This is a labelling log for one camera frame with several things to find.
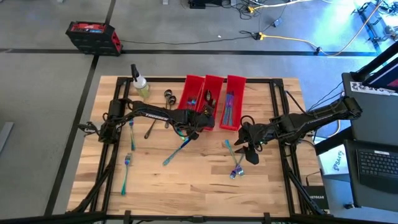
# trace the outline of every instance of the laptop keyboard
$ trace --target laptop keyboard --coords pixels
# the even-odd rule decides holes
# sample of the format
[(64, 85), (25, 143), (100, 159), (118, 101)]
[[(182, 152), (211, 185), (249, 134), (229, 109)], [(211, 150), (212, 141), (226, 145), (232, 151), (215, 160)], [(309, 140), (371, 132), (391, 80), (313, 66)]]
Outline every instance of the laptop keyboard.
[(358, 154), (360, 174), (398, 179), (398, 157), (360, 149)]

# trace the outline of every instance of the white label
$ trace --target white label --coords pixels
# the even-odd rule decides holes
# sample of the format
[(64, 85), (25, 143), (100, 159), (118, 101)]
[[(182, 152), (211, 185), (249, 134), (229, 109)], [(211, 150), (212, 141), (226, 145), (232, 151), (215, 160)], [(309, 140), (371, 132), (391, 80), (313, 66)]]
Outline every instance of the white label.
[(312, 196), (310, 196), (310, 198), (311, 199), (325, 199), (325, 197), (322, 195), (312, 195)]
[(350, 85), (351, 85), (351, 91), (356, 91), (360, 93), (387, 95), (387, 96), (397, 96), (397, 93), (394, 93), (394, 91), (392, 90), (364, 86), (362, 85), (361, 82), (350, 82)]
[(388, 152), (382, 152), (382, 151), (375, 150), (374, 153), (390, 156), (390, 154)]
[(148, 117), (148, 118), (161, 119), (161, 120), (164, 120), (164, 121), (168, 121), (169, 120), (168, 118), (164, 118), (162, 116), (157, 116), (157, 115), (148, 114), (148, 113), (145, 113), (145, 116)]

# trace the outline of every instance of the gray floor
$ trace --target gray floor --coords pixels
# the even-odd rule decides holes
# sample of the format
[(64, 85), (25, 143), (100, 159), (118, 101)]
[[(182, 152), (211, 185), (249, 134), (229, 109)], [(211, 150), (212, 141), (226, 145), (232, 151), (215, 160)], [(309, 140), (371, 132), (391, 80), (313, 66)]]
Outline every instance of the gray floor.
[[(109, 1), (6, 0), (0, 4), (0, 48), (72, 49), (65, 30), (70, 21), (104, 21)], [(282, 8), (264, 10), (261, 27), (279, 16)], [(311, 40), (324, 50), (340, 50), (361, 27), (352, 8), (322, 1), (288, 6), (284, 23), (267, 34)], [(331, 19), (333, 13), (341, 16)], [(184, 9), (180, 0), (117, 0), (111, 25), (121, 39), (145, 42), (195, 42), (238, 37), (239, 30), (258, 30), (258, 17), (239, 19), (234, 9)], [(362, 31), (347, 51), (373, 52)], [(219, 49), (311, 51), (305, 43), (251, 39), (200, 45), (124, 44), (125, 49)], [(42, 215), (50, 195), (92, 56), (0, 53), (0, 126), (15, 122), (0, 154), (0, 218)], [(102, 75), (130, 75), (136, 63), (144, 75), (215, 74), (247, 77), (297, 77), (309, 108), (340, 81), (342, 72), (357, 71), (371, 57), (303, 57), (248, 55), (122, 55), (100, 57), (86, 102), (82, 122), (89, 119)], [(331, 134), (336, 124), (323, 128)], [(55, 213), (63, 213), (72, 187), (83, 143), (78, 133)], [(398, 213), (371, 208), (345, 210), (351, 198), (349, 184), (325, 180), (332, 214), (337, 217), (396, 222)]]

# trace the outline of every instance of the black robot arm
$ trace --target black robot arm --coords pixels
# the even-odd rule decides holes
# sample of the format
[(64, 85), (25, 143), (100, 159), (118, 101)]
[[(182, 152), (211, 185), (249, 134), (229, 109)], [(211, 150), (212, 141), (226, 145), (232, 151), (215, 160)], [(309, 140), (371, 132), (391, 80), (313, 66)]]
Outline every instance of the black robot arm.
[[(124, 115), (126, 106), (131, 112)], [(120, 129), (124, 124), (136, 116), (145, 116), (168, 122), (178, 135), (180, 134), (177, 130), (186, 131), (186, 137), (196, 140), (199, 137), (197, 132), (201, 132), (205, 127), (214, 127), (215, 121), (212, 114), (213, 108), (208, 105), (199, 113), (194, 110), (167, 110), (145, 104), (142, 101), (123, 98), (110, 102), (109, 111), (103, 116), (104, 123), (100, 130), (90, 121), (86, 124), (79, 124), (78, 127), (86, 134), (96, 133), (99, 136), (99, 142), (113, 144), (117, 141)]]
[[(279, 139), (282, 143), (296, 144), (309, 132), (339, 119), (356, 119), (361, 116), (362, 109), (354, 98), (342, 97), (333, 103), (307, 111), (302, 114), (291, 113), (270, 119), (269, 124), (256, 124), (249, 116), (241, 119), (239, 139), (235, 145), (247, 142), (248, 146), (237, 150), (245, 153), (246, 160), (258, 164), (259, 158), (256, 151), (262, 151), (262, 144)], [(245, 117), (252, 119), (242, 123)]]

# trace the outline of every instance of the red plastic container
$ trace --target red plastic container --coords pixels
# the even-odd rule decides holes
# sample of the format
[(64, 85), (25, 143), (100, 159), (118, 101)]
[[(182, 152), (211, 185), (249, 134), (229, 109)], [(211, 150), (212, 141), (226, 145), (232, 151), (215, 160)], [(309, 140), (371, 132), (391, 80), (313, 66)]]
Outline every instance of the red plastic container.
[(187, 105), (187, 101), (189, 98), (198, 98), (201, 96), (201, 91), (203, 88), (203, 84), (205, 82), (205, 77), (200, 77), (197, 75), (187, 75), (185, 79), (184, 89), (182, 91), (181, 100), (178, 104), (178, 109), (193, 109), (198, 111), (198, 103), (195, 106)]
[(223, 87), (224, 78), (218, 77), (215, 75), (206, 75), (205, 83), (203, 85), (203, 89), (201, 91), (201, 95), (197, 104), (197, 111), (200, 111), (205, 105), (205, 93), (207, 90), (210, 90), (211, 97), (216, 100), (216, 106), (213, 112), (214, 119), (216, 119), (217, 114), (217, 106), (218, 106), (218, 98), (220, 97), (220, 92)]
[(226, 109), (225, 106), (227, 104), (227, 102), (225, 101), (223, 113), (220, 119), (220, 128), (232, 131), (237, 131), (239, 129), (239, 126), (241, 125), (240, 120), (242, 117), (242, 103), (245, 84), (246, 78), (236, 75), (228, 75), (226, 93), (233, 92), (234, 95), (232, 106), (232, 125), (228, 125), (228, 122), (227, 124), (223, 124), (223, 118)]

